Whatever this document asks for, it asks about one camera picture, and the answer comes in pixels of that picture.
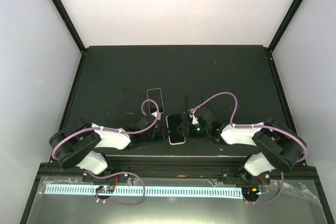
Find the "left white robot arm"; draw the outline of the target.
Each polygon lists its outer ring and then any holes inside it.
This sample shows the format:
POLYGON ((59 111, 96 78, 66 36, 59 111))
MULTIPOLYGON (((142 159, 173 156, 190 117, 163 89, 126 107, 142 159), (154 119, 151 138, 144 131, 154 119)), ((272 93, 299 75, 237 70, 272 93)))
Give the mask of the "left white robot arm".
POLYGON ((156 114, 145 115, 138 123, 126 128, 109 128, 88 123, 84 119, 55 133, 49 144, 51 156, 63 169, 79 167, 90 170, 102 182, 113 174, 106 156, 95 151, 111 148, 129 151, 164 140, 171 130, 163 125, 156 114))

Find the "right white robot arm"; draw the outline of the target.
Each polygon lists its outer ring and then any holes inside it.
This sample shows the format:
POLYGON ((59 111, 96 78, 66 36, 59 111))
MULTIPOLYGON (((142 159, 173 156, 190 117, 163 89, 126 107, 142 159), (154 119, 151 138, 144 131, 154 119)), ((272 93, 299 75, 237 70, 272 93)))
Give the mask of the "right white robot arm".
POLYGON ((207 108, 191 111, 190 122, 167 121, 170 140, 188 137, 210 140, 216 144, 246 145, 258 148, 248 155, 235 171, 242 184, 251 184, 259 175, 273 170, 290 172, 295 164, 307 156, 306 143, 275 118, 257 124, 221 123, 207 108))

